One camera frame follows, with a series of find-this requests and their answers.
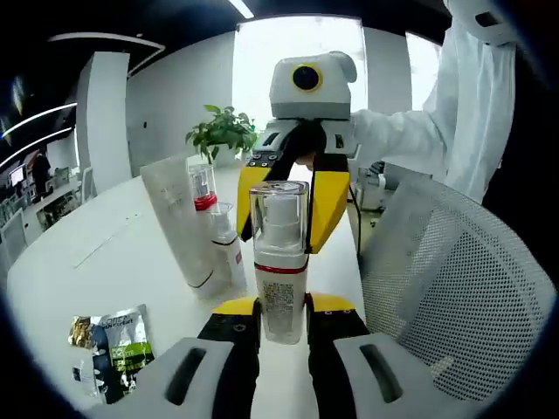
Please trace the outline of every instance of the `mesh chair back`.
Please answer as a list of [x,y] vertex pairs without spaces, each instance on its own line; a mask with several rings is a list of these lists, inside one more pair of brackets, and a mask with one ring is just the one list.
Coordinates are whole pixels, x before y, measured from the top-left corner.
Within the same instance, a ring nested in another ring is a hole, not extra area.
[[403,181],[362,252],[367,326],[431,367],[435,385],[485,400],[514,375],[556,296],[524,243],[477,203]]
[[0,235],[7,258],[6,262],[8,266],[12,266],[16,263],[19,255],[27,249],[24,230],[24,212],[22,209],[19,209],[8,223],[0,229]]

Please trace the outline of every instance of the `black ceiling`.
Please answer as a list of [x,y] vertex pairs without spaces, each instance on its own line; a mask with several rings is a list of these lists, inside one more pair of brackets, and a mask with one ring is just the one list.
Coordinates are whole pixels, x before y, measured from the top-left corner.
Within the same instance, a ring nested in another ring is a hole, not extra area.
[[[360,17],[364,26],[398,34],[412,31],[439,43],[450,25],[442,0],[245,0],[245,3],[255,18],[302,13]],[[130,52],[130,68],[153,51],[149,47],[99,39],[47,42],[52,36],[84,31],[130,37],[141,34],[143,39],[165,45],[164,53],[157,56],[161,59],[186,45],[232,31],[237,23],[244,21],[227,0],[17,0],[3,5],[2,14],[5,25],[0,118],[4,128],[71,99],[79,72],[94,51]],[[30,142],[73,126],[74,121],[75,108],[63,117],[53,113],[26,124],[10,134],[10,141],[0,140],[0,161]]]

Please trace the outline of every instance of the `black cable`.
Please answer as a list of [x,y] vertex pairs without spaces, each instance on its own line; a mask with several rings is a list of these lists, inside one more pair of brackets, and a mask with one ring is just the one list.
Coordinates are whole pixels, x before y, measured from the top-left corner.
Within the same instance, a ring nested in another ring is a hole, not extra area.
[[359,205],[357,205],[357,200],[355,199],[355,194],[351,186],[349,187],[349,193],[351,194],[351,199],[357,211],[357,256],[359,256],[361,255],[361,211],[359,210]]

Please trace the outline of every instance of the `white wall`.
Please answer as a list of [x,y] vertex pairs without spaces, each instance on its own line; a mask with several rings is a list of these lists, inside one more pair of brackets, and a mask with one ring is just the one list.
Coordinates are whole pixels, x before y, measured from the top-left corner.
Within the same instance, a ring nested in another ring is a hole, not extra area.
[[50,142],[46,146],[46,156],[51,164],[51,173],[55,168],[75,168],[76,162],[73,131],[66,138]]
[[411,69],[405,37],[363,28],[367,53],[369,109],[393,114],[411,109]]
[[80,169],[91,165],[99,193],[132,177],[126,129],[128,60],[129,54],[96,52],[79,76]]
[[209,120],[204,105],[231,105],[234,39],[234,32],[228,32],[187,46],[128,81],[132,166],[194,153],[184,136]]

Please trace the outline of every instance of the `green leaves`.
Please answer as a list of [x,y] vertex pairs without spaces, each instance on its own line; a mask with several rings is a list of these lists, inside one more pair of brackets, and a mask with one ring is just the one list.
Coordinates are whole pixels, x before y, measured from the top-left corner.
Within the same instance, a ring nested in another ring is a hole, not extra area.
[[234,114],[233,106],[220,109],[214,105],[204,105],[213,113],[213,120],[200,122],[188,132],[185,142],[192,141],[196,150],[213,161],[219,153],[220,144],[226,144],[229,149],[250,151],[257,139],[253,122],[246,113]]
[[204,105],[204,107],[206,108],[206,111],[208,112],[213,112],[217,115],[221,114],[221,109],[219,109],[217,106],[214,105]]
[[217,153],[219,153],[219,147],[214,146],[214,148],[211,150],[211,160],[212,161],[216,160]]

